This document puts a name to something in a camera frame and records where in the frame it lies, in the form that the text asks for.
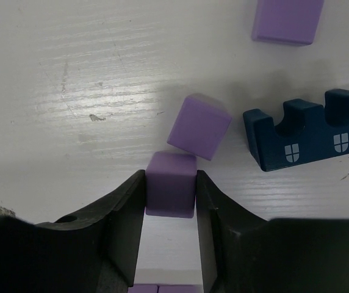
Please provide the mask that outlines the purple window block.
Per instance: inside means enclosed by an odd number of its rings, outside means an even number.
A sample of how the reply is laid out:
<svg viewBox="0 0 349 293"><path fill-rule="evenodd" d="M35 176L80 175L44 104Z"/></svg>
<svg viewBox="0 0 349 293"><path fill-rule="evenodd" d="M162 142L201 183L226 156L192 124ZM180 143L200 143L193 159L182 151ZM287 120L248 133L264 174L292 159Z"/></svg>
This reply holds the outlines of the purple window block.
<svg viewBox="0 0 349 293"><path fill-rule="evenodd" d="M162 285L158 293L202 293L202 288L197 285Z"/></svg>

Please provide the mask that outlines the white perforated box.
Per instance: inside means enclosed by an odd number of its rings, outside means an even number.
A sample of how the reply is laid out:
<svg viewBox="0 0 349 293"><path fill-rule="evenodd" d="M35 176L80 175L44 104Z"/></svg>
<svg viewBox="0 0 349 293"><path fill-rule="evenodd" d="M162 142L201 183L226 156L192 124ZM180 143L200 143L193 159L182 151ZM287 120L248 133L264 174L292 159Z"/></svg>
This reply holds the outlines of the white perforated box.
<svg viewBox="0 0 349 293"><path fill-rule="evenodd" d="M311 45L324 0L260 0L251 37L257 42Z"/></svg>

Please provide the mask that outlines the purple rectangular block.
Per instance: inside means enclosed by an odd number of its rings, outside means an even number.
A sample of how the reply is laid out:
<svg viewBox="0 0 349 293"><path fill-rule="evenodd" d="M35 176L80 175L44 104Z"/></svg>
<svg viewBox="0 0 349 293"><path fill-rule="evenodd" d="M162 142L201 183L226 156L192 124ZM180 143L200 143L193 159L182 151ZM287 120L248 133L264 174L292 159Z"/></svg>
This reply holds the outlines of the purple rectangular block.
<svg viewBox="0 0 349 293"><path fill-rule="evenodd" d="M231 121L222 102L201 93L191 94L184 99L167 143L210 161Z"/></svg>

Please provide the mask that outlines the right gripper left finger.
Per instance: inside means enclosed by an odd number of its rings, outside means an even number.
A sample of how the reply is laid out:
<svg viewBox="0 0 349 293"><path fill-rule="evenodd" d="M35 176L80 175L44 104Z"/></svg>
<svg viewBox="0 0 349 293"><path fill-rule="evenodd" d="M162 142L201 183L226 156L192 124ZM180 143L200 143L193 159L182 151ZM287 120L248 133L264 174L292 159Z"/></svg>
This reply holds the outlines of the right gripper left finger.
<svg viewBox="0 0 349 293"><path fill-rule="evenodd" d="M127 292L145 212L145 172L56 222L0 215L0 292Z"/></svg>

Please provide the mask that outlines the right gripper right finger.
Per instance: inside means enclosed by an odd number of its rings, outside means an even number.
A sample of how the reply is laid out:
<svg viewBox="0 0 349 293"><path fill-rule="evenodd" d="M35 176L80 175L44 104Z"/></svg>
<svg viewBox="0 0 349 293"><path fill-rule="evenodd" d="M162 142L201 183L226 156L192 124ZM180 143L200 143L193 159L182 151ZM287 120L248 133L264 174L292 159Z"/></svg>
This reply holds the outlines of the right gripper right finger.
<svg viewBox="0 0 349 293"><path fill-rule="evenodd" d="M264 220L200 170L204 292L349 292L349 219Z"/></svg>

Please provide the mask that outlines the purple cube block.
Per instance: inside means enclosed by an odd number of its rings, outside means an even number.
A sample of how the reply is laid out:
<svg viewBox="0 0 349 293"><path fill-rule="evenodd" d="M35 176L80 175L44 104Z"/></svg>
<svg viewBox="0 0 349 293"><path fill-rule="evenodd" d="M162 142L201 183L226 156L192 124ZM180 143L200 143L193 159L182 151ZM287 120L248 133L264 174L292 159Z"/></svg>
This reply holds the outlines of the purple cube block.
<svg viewBox="0 0 349 293"><path fill-rule="evenodd" d="M128 293L158 293L156 284L135 284L128 289Z"/></svg>
<svg viewBox="0 0 349 293"><path fill-rule="evenodd" d="M191 219L196 193L196 157L160 151L146 170L147 215Z"/></svg>

